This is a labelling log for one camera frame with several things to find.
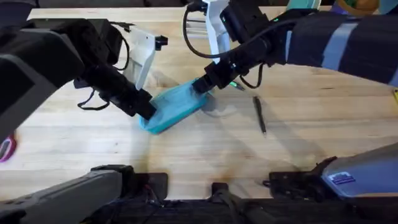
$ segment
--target blue plastic object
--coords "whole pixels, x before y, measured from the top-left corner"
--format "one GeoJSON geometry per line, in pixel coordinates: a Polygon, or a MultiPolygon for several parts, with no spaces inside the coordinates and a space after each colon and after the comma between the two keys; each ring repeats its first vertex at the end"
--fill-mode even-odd
{"type": "Polygon", "coordinates": [[[150,120],[139,117],[139,126],[158,134],[195,112],[207,102],[207,93],[199,95],[193,90],[195,80],[168,89],[151,99],[156,112],[150,120]]]}

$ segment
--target wooden tabletop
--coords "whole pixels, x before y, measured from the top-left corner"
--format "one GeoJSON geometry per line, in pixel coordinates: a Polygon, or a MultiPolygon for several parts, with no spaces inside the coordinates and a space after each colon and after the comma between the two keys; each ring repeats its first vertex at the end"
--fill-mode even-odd
{"type": "MultiPolygon", "coordinates": [[[[145,85],[156,95],[202,76],[211,62],[186,47],[183,10],[35,9],[30,18],[107,18],[167,36],[169,45],[157,52],[145,85]]],[[[262,10],[272,18],[284,8],[262,10]]],[[[209,52],[206,40],[194,44],[209,52]]],[[[123,49],[121,63],[125,59],[123,49]]],[[[254,68],[248,80],[256,78],[254,68]]],[[[103,164],[167,172],[169,198],[206,198],[214,181],[229,182],[243,197],[269,197],[259,182],[270,171],[307,170],[330,156],[351,156],[398,141],[398,105],[391,87],[318,68],[266,68],[256,91],[216,90],[202,110],[160,135],[141,130],[137,117],[115,106],[98,112],[78,109],[89,92],[65,85],[17,129],[17,151],[0,164],[1,199],[59,184],[103,164]],[[266,136],[257,123],[253,95],[263,104],[266,136]]]]}

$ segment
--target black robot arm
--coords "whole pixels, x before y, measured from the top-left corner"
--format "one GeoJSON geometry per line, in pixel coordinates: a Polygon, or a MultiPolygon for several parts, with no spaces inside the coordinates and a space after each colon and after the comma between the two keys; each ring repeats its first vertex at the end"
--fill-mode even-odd
{"type": "Polygon", "coordinates": [[[323,67],[398,86],[397,16],[291,9],[269,20],[257,6],[230,1],[220,17],[232,41],[241,45],[205,68],[193,84],[199,93],[222,89],[257,65],[275,63],[323,67]]]}
{"type": "Polygon", "coordinates": [[[35,19],[0,30],[0,139],[72,80],[129,116],[149,119],[151,95],[113,67],[123,40],[106,19],[35,19]]]}

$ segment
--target black wire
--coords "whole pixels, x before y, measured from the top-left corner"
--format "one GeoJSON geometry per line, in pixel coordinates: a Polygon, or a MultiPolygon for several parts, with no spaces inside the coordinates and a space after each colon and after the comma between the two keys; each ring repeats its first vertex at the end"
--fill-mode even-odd
{"type": "Polygon", "coordinates": [[[84,105],[86,105],[86,103],[88,103],[92,99],[92,97],[94,96],[94,92],[95,92],[95,89],[93,88],[93,91],[90,93],[90,96],[88,97],[88,99],[83,101],[83,102],[81,102],[81,103],[78,103],[77,106],[80,109],[83,109],[83,110],[94,110],[94,111],[100,111],[100,110],[103,110],[103,109],[107,108],[109,106],[109,104],[110,104],[109,101],[107,101],[104,105],[99,106],[97,108],[94,108],[94,107],[83,107],[84,105]]]}
{"type": "Polygon", "coordinates": [[[126,38],[123,37],[122,35],[122,40],[124,41],[124,44],[126,45],[126,50],[127,50],[127,60],[126,63],[124,64],[123,68],[116,68],[116,70],[118,71],[124,71],[125,69],[127,69],[127,66],[129,65],[129,61],[130,61],[130,46],[129,43],[127,43],[126,38]]]}
{"type": "Polygon", "coordinates": [[[250,83],[248,83],[248,82],[243,78],[242,75],[240,75],[239,78],[240,78],[241,81],[242,81],[245,85],[247,85],[249,88],[252,88],[252,89],[258,88],[258,87],[261,85],[261,81],[262,81],[262,68],[264,67],[264,65],[265,65],[264,62],[260,64],[260,67],[259,67],[259,78],[258,78],[258,80],[257,80],[257,85],[255,85],[255,86],[254,86],[254,85],[251,85],[250,83]]]}
{"type": "Polygon", "coordinates": [[[246,41],[245,43],[235,47],[234,49],[231,49],[227,52],[223,52],[220,54],[214,54],[214,55],[209,55],[209,54],[204,54],[199,52],[198,50],[196,50],[192,44],[190,43],[189,39],[188,39],[188,35],[187,35],[187,17],[188,17],[188,9],[185,10],[184,12],[184,16],[182,19],[182,35],[184,37],[184,41],[187,44],[188,48],[197,56],[199,57],[203,57],[203,58],[220,58],[220,57],[224,57],[232,52],[235,52],[237,50],[240,50],[244,47],[246,47],[248,44],[250,44],[251,42],[255,41],[257,38],[261,37],[262,35],[266,34],[267,32],[274,30],[280,26],[284,26],[286,24],[295,24],[298,19],[287,19],[285,21],[280,21],[280,22],[276,22],[275,24],[267,27],[266,29],[262,30],[260,33],[256,34],[254,37],[250,38],[248,41],[246,41]]]}

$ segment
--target label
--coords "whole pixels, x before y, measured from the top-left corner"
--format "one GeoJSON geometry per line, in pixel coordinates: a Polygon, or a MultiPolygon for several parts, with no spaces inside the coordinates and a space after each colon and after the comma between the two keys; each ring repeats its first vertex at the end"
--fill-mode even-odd
{"type": "Polygon", "coordinates": [[[348,172],[340,172],[337,174],[329,175],[328,177],[336,185],[355,182],[354,177],[348,172]]]}

